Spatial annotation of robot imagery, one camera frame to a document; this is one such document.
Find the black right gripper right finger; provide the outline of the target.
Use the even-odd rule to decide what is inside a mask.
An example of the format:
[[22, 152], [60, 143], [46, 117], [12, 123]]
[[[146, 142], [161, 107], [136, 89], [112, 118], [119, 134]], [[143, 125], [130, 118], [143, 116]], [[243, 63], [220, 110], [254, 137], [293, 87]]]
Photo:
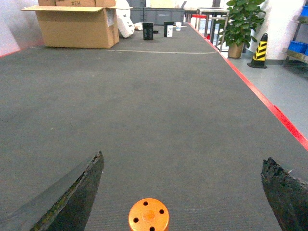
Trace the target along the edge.
[[263, 160], [261, 182], [283, 231], [308, 229], [308, 182], [294, 177], [273, 158]]

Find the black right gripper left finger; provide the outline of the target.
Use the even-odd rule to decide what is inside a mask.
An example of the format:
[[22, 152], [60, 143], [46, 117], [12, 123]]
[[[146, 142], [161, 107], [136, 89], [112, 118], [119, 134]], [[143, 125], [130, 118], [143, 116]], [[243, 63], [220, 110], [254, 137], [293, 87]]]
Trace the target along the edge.
[[104, 156], [83, 160], [44, 192], [0, 220], [2, 231], [82, 231], [99, 188]]

